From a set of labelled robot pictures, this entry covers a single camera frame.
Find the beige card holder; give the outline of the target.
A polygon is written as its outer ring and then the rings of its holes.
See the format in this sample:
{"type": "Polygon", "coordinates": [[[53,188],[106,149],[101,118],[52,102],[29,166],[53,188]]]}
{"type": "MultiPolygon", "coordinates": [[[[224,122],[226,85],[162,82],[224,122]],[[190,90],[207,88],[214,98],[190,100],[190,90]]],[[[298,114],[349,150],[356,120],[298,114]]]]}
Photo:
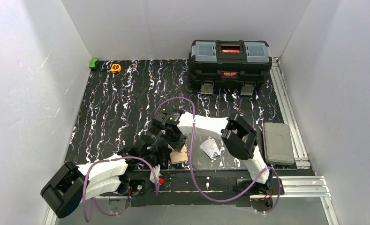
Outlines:
{"type": "Polygon", "coordinates": [[[170,153],[170,163],[172,165],[188,162],[189,158],[187,154],[187,146],[185,144],[179,151],[174,150],[171,145],[168,145],[168,147],[172,150],[170,153]]]}

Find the white card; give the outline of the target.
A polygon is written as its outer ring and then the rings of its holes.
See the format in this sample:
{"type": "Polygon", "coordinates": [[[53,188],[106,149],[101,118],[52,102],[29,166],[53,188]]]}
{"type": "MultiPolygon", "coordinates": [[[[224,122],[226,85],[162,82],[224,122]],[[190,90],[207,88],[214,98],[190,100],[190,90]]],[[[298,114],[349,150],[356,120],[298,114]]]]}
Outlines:
{"type": "Polygon", "coordinates": [[[220,148],[214,139],[208,139],[200,145],[200,149],[210,158],[214,159],[221,155],[220,148]]]}

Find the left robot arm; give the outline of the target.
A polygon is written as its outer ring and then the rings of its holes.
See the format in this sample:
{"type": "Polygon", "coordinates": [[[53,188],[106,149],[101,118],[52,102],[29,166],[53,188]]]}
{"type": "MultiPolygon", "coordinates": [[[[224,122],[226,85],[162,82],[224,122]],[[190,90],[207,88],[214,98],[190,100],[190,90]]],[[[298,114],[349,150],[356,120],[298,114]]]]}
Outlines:
{"type": "Polygon", "coordinates": [[[160,169],[168,165],[171,146],[163,139],[142,135],[112,156],[94,163],[65,163],[40,191],[41,197],[58,218],[76,210],[80,203],[116,193],[127,197],[142,195],[146,182],[156,187],[163,183],[160,169]]]}

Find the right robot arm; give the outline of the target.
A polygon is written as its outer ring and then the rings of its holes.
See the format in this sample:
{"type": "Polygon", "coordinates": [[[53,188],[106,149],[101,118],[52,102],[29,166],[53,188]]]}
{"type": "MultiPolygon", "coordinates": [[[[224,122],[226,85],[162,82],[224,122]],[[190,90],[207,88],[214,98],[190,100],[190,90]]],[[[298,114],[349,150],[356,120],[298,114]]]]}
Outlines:
{"type": "Polygon", "coordinates": [[[157,112],[151,124],[152,132],[161,134],[176,152],[185,145],[187,133],[220,139],[230,155],[246,166],[256,184],[270,188],[272,175],[261,156],[257,133],[242,116],[231,114],[226,118],[212,118],[173,110],[171,113],[157,112]]]}

